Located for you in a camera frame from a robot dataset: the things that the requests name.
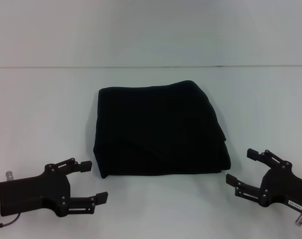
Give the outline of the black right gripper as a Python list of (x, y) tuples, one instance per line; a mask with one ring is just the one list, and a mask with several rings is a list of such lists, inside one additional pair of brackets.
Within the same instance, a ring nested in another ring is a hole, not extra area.
[(251, 148), (247, 158), (261, 162), (270, 169), (264, 175), (260, 188), (245, 184), (231, 174), (226, 174), (226, 183), (235, 188), (235, 196), (268, 207), (274, 203), (292, 209), (302, 209), (302, 179), (292, 172), (292, 164), (269, 150), (262, 153)]

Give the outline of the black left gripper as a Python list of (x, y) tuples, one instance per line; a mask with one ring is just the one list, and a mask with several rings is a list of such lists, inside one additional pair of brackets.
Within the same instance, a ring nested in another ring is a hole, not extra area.
[(95, 207), (105, 204), (108, 192), (91, 197), (70, 197), (70, 183), (66, 175), (89, 172), (91, 161), (78, 163), (70, 158), (56, 164), (48, 164), (41, 175), (0, 182), (0, 214), (14, 214), (50, 209), (56, 216), (94, 214)]

